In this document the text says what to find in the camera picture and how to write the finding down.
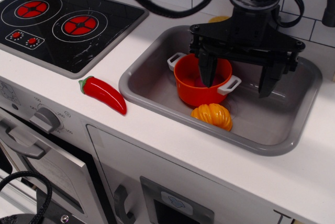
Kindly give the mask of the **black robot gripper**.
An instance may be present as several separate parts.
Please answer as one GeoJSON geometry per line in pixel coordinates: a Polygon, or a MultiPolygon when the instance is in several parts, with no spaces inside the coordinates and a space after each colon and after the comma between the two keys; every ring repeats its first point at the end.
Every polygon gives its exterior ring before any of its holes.
{"type": "Polygon", "coordinates": [[[270,96],[284,72],[293,71],[306,45],[269,24],[270,15],[234,11],[222,22],[190,26],[189,45],[198,57],[202,83],[211,87],[217,58],[260,65],[259,98],[270,96]]]}

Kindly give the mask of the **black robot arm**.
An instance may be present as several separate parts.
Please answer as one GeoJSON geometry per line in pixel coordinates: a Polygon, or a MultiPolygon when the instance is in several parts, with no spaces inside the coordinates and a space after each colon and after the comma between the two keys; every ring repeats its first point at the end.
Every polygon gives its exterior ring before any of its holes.
{"type": "Polygon", "coordinates": [[[305,44],[271,26],[272,19],[280,23],[276,16],[280,0],[230,1],[230,18],[190,27],[190,51],[198,58],[201,81],[212,86],[220,58],[259,65],[259,97],[268,97],[284,74],[296,70],[305,44]]]}

